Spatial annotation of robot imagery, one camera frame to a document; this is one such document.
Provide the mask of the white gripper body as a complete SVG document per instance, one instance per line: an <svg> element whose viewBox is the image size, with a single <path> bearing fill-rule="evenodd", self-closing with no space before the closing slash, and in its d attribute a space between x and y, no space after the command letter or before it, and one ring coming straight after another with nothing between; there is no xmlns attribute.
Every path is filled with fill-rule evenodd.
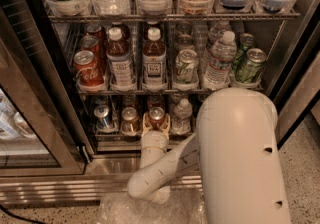
<svg viewBox="0 0 320 224"><path fill-rule="evenodd" d="M169 139L160 131L151 130L141 137L140 167L144 168L162 158L167 152Z"/></svg>

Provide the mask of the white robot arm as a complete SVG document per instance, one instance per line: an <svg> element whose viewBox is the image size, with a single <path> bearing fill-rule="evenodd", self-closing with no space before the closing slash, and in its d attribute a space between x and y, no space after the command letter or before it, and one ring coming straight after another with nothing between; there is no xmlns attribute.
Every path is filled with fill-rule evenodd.
<svg viewBox="0 0 320 224"><path fill-rule="evenodd" d="M259 92L212 93L198 112L196 132L136 171L129 195L162 202L160 187L199 167L208 224L291 224L277 120L273 102Z"/></svg>

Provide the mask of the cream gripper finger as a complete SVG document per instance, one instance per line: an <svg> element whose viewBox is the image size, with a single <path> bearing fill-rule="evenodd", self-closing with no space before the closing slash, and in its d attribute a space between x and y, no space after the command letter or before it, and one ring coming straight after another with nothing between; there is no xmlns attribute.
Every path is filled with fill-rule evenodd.
<svg viewBox="0 0 320 224"><path fill-rule="evenodd" d="M166 114L165 115L165 121L160 127L160 131L166 136L169 137L170 135L170 115Z"/></svg>
<svg viewBox="0 0 320 224"><path fill-rule="evenodd" d="M150 122L148 121L148 113L145 113L143 115L143 120L142 120L142 134L141 134L141 136L144 136L150 130L151 130L151 125L150 125Z"/></svg>

